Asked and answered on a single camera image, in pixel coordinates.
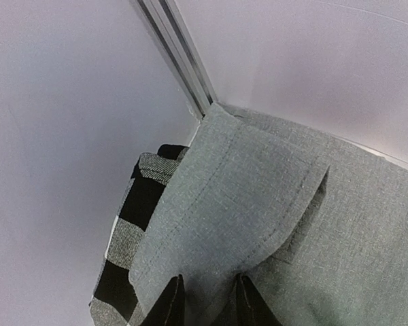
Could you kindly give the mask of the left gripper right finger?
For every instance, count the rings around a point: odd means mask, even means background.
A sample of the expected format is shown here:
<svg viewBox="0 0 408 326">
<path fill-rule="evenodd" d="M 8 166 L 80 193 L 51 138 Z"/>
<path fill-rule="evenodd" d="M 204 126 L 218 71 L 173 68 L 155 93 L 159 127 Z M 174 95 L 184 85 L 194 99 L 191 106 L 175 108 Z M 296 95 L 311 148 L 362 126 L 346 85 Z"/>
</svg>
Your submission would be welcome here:
<svg viewBox="0 0 408 326">
<path fill-rule="evenodd" d="M 252 280 L 245 274 L 236 275 L 235 303 L 237 325 L 282 326 Z"/>
</svg>

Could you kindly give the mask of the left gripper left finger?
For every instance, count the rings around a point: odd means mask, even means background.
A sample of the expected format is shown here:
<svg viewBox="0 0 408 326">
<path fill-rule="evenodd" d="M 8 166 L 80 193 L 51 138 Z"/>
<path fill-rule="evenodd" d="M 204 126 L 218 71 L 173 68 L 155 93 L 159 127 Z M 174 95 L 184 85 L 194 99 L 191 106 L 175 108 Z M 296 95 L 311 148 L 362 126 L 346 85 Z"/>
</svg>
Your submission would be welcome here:
<svg viewBox="0 0 408 326">
<path fill-rule="evenodd" d="M 184 279 L 179 274 L 168 282 L 141 326 L 184 326 L 185 302 Z"/>
</svg>

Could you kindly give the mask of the grey long sleeve shirt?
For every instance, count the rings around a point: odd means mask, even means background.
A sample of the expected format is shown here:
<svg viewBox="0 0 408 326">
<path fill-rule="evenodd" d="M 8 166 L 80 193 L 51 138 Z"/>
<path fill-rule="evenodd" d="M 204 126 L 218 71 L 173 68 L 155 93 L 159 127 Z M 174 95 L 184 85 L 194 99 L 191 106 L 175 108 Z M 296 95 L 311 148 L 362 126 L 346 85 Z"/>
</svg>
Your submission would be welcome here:
<svg viewBox="0 0 408 326">
<path fill-rule="evenodd" d="M 238 274 L 282 325 L 408 325 L 408 170 L 214 104 L 130 267 L 143 319 L 179 274 L 185 325 L 235 325 Z"/>
</svg>

